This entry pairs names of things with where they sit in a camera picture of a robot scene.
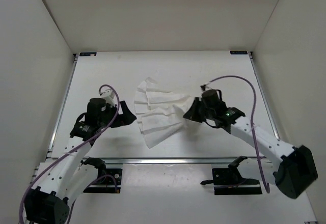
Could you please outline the white pleated skirt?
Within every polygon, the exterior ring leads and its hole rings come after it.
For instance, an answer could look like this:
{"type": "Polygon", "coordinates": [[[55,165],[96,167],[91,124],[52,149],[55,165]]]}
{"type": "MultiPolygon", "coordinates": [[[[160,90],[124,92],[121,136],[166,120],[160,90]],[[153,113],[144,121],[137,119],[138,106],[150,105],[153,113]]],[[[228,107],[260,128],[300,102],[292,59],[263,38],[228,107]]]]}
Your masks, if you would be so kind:
{"type": "Polygon", "coordinates": [[[201,124],[185,119],[194,97],[175,93],[147,77],[135,92],[134,110],[146,146],[151,149],[179,131],[195,134],[201,124]]]}

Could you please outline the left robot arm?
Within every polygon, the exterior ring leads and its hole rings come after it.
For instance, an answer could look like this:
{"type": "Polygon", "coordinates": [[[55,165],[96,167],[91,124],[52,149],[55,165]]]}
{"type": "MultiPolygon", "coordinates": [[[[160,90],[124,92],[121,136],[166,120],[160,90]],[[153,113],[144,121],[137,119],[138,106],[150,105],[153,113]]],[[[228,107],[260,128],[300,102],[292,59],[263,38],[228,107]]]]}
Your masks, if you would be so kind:
{"type": "Polygon", "coordinates": [[[20,212],[34,223],[69,223],[76,199],[90,185],[108,177],[105,162],[85,159],[108,128],[132,124],[135,115],[125,101],[91,98],[69,134],[63,155],[35,178],[26,190],[20,212]]]}

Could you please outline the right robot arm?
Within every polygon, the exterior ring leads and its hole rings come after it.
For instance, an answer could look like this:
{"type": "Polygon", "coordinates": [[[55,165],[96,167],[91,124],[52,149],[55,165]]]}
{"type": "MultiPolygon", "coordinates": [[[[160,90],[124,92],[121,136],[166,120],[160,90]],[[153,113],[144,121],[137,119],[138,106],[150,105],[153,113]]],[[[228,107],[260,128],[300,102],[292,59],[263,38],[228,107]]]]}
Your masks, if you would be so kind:
{"type": "Polygon", "coordinates": [[[223,129],[258,149],[268,163],[239,156],[228,165],[228,177],[233,183],[246,179],[266,181],[285,196],[298,198],[318,178],[312,152],[306,146],[295,147],[254,125],[245,113],[228,107],[220,98],[221,91],[207,90],[196,97],[184,118],[193,122],[213,121],[213,129],[223,129]]]}

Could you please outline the right blue corner label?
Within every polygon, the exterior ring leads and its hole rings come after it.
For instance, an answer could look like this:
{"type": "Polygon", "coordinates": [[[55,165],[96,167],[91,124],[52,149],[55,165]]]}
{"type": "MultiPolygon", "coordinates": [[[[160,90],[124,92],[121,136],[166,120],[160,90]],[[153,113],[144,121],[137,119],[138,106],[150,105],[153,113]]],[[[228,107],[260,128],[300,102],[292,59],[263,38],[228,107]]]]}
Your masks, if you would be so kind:
{"type": "Polygon", "coordinates": [[[230,54],[231,55],[247,55],[248,52],[245,50],[231,50],[230,54]]]}

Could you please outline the blue corner label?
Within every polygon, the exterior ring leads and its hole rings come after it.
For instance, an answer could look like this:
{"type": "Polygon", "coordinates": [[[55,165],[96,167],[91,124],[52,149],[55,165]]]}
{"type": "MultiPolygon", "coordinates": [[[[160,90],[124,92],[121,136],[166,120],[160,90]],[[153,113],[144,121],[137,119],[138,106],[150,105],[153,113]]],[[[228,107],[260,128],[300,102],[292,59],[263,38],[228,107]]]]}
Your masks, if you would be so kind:
{"type": "Polygon", "coordinates": [[[247,55],[248,52],[245,50],[231,50],[230,54],[231,55],[247,55]]]}
{"type": "Polygon", "coordinates": [[[97,52],[80,52],[80,57],[94,57],[97,55],[97,52]]]}

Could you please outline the left blue corner label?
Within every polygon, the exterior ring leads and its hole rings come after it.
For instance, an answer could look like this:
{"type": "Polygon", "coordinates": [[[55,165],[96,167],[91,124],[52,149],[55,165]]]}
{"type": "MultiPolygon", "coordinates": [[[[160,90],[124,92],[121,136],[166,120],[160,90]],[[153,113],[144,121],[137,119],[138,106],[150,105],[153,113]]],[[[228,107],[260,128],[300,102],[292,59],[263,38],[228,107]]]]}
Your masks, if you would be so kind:
{"type": "Polygon", "coordinates": [[[97,52],[80,52],[80,57],[94,57],[97,55],[97,52]]]}

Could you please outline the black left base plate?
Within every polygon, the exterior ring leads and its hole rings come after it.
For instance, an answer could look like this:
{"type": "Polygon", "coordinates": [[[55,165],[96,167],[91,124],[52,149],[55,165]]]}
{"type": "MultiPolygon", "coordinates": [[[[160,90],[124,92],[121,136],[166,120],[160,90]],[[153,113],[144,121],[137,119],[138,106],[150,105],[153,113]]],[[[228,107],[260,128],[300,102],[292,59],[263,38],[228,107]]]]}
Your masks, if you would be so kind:
{"type": "Polygon", "coordinates": [[[121,192],[123,166],[107,164],[99,179],[84,190],[84,193],[119,194],[121,192]]]}

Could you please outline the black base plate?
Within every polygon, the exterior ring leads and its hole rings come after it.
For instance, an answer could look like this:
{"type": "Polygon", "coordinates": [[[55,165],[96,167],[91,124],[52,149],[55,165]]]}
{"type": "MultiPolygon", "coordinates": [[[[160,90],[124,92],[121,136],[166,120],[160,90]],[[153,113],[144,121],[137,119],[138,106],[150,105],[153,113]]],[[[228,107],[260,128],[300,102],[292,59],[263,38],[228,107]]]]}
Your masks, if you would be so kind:
{"type": "Polygon", "coordinates": [[[213,185],[215,195],[260,195],[260,182],[255,179],[237,178],[229,168],[213,168],[212,179],[203,180],[202,186],[213,185]]]}
{"type": "Polygon", "coordinates": [[[99,179],[84,190],[84,193],[119,194],[121,192],[123,166],[107,164],[99,179]]]}

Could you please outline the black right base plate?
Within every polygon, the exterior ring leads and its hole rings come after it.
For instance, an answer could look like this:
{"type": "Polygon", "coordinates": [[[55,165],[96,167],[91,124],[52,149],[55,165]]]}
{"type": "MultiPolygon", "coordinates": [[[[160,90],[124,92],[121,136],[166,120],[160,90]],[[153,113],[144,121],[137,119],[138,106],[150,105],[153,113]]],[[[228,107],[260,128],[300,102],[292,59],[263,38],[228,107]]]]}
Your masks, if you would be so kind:
{"type": "Polygon", "coordinates": [[[237,178],[229,168],[213,168],[212,179],[203,180],[202,186],[213,185],[215,195],[260,195],[260,182],[255,179],[237,178]]]}

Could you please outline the aluminium table edge rail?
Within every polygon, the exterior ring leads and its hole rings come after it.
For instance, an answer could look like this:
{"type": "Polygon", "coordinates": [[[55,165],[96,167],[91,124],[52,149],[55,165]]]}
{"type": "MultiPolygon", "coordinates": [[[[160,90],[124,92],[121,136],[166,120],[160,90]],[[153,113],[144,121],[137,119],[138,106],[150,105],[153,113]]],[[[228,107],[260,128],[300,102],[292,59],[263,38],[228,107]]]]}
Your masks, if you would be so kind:
{"type": "Polygon", "coordinates": [[[108,158],[92,156],[92,158],[100,158],[106,164],[227,164],[231,163],[236,157],[196,157],[196,158],[108,158]]]}

